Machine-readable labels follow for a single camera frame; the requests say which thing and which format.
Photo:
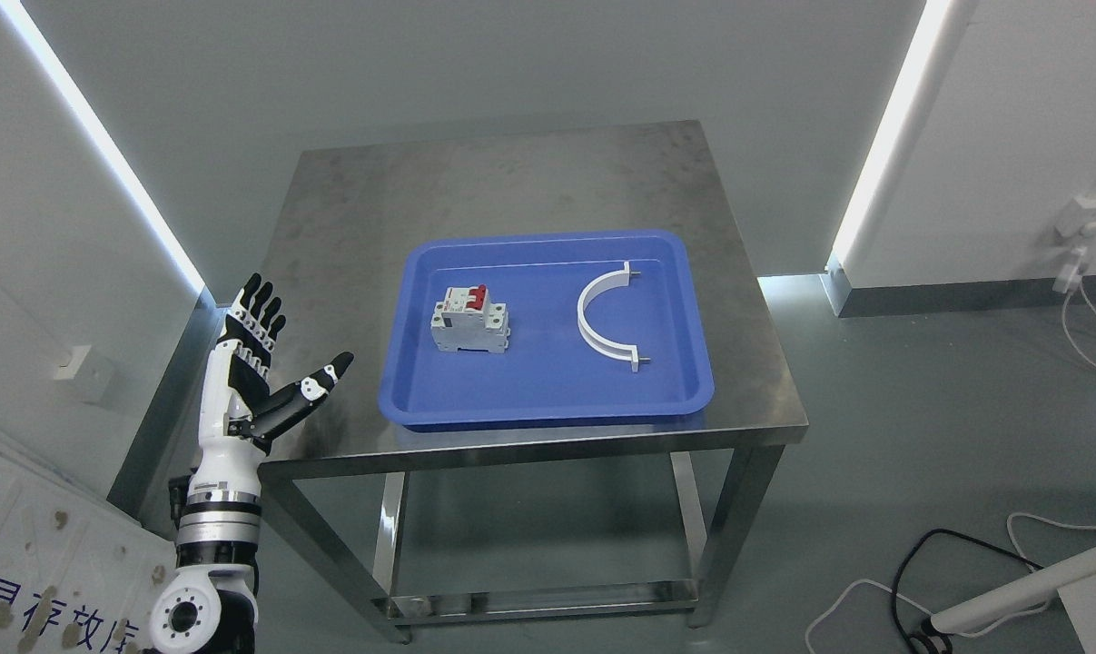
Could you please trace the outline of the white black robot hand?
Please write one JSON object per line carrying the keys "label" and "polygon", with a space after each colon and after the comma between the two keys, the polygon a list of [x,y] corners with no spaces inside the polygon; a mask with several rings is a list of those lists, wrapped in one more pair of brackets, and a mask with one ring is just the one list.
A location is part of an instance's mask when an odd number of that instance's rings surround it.
{"label": "white black robot hand", "polygon": [[202,458],[189,492],[261,493],[256,469],[275,440],[318,410],[355,360],[341,352],[301,380],[270,388],[275,343],[287,322],[272,282],[254,273],[225,312],[202,383]]}

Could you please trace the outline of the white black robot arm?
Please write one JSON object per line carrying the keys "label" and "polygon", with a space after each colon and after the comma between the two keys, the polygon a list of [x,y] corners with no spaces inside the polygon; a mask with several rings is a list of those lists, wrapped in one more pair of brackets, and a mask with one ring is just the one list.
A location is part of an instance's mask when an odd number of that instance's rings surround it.
{"label": "white black robot arm", "polygon": [[155,600],[153,653],[253,653],[262,517],[256,494],[195,490],[189,475],[167,481],[176,528],[175,576]]}

